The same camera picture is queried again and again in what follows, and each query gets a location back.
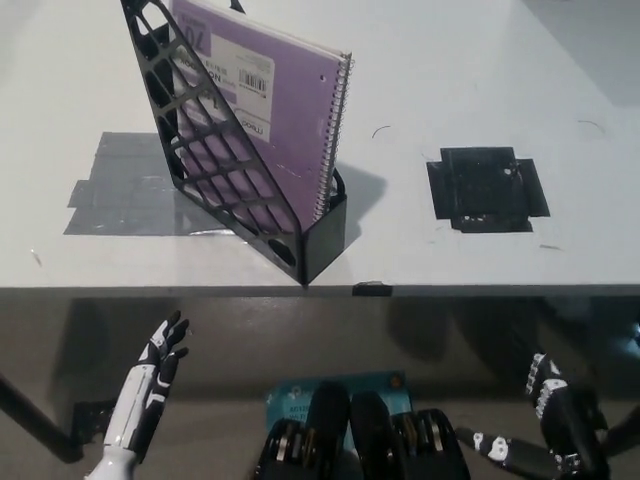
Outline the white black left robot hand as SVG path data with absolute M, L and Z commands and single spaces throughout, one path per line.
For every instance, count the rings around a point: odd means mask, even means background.
M 189 349 L 176 346 L 185 338 L 189 321 L 173 312 L 146 342 L 129 370 L 104 437 L 107 446 L 135 454 L 142 462 L 163 415 L 180 360 Z

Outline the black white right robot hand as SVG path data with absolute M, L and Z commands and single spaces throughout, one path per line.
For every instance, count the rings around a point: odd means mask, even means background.
M 544 447 L 467 427 L 455 429 L 457 439 L 493 465 L 523 479 L 611 477 L 588 404 L 547 354 L 533 354 L 525 395 L 534 407 Z

